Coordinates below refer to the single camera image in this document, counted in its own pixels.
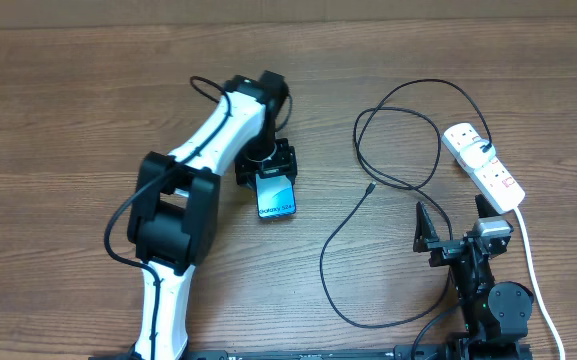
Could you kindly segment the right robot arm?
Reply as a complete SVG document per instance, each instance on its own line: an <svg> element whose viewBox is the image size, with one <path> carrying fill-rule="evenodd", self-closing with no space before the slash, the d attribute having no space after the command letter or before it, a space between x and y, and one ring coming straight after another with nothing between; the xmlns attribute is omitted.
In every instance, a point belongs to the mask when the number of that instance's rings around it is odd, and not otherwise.
<svg viewBox="0 0 577 360"><path fill-rule="evenodd" d="M416 205L413 250L430 254L429 265L447 266L458 302L433 318L418 334L410 349L412 359L530 359L528 345L520 340L528 334L533 293L524 285L495 280L490 260L507 251L514 231L482 195L475 197L478 219L460 240L442 241L423 203ZM465 331L452 333L442 344L421 350L426 332L456 310Z"/></svg>

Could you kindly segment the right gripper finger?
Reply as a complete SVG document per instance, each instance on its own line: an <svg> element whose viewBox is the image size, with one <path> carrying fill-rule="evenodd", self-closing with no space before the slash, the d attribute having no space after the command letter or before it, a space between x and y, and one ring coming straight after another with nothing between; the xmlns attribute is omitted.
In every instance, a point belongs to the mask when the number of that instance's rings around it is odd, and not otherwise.
<svg viewBox="0 0 577 360"><path fill-rule="evenodd" d="M479 218L496 217L499 215L499 212L493 207L493 205L485 198L483 194L478 194L475 196L475 204Z"/></svg>
<svg viewBox="0 0 577 360"><path fill-rule="evenodd" d="M439 236L430 219L425 205L422 202L416 204L416 230L413 241L414 252L428 252L429 245L437 243Z"/></svg>

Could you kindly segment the blue Galaxy smartphone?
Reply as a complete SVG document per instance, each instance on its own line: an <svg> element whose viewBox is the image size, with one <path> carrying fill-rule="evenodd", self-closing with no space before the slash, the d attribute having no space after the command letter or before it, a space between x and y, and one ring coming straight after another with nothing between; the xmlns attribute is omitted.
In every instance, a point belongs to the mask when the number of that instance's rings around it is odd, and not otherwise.
<svg viewBox="0 0 577 360"><path fill-rule="evenodd" d="M289 216L296 212L293 184L285 175L256 176L258 216L261 219Z"/></svg>

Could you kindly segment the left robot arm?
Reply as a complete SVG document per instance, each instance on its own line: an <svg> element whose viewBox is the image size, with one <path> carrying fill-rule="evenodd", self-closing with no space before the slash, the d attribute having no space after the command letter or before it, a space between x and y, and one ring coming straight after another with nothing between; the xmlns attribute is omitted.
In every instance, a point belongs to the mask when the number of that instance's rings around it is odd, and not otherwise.
<svg viewBox="0 0 577 360"><path fill-rule="evenodd" d="M151 152L140 166L127 237L144 279L142 325L129 359L179 359L188 344L186 315L194 273L216 237L220 187L228 168L254 191L261 219L297 210L295 149L277 137L291 104L283 76L234 76L219 87L216 108L183 145Z"/></svg>

